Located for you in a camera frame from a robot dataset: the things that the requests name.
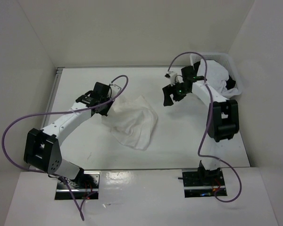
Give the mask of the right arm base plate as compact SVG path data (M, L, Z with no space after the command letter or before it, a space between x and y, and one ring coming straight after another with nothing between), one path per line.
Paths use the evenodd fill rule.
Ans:
M227 196L225 180L220 168L212 173L199 169L184 169L178 180L183 182L185 198Z

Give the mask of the white plastic basket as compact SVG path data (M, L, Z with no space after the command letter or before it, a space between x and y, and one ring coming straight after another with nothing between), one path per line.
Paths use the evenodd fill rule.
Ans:
M196 54L190 54L190 63L199 62L200 66L196 74L204 75L208 84L219 94L226 98L232 98L242 93L242 81L232 58L226 53L201 52L203 58Z

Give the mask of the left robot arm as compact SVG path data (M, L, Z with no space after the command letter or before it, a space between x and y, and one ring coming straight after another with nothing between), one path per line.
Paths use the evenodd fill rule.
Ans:
M78 97L68 112L42 129L31 129L26 138L24 161L48 175L63 177L73 188L91 179L84 169L63 159L60 146L93 115L106 116L120 88L96 82L93 90Z

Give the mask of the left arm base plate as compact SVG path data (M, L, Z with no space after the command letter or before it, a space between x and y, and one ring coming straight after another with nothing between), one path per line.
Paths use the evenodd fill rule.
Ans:
M86 171L84 180L80 184L76 184L70 179L66 179L67 185L71 189L73 196L77 200L97 200L99 197L99 183L100 183L100 172L99 171ZM72 196L67 185L58 180L55 200L71 200Z

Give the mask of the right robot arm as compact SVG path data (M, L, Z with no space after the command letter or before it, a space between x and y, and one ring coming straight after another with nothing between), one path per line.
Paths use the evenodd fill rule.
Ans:
M221 144L230 140L239 131L238 103L220 95L207 82L206 77L197 75L194 68L187 66L181 74L168 71L165 77L169 84L162 88L164 106L183 100L194 94L208 108L204 137L200 141L198 156L201 158L195 173L185 173L183 180L189 186L209 186L221 181Z

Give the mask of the cream pleated skirt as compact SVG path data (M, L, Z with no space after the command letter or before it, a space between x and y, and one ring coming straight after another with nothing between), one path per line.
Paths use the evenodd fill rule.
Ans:
M110 129L120 144L141 151L150 145L157 121L157 113L142 95L135 100L120 95L108 115L101 118L102 124Z

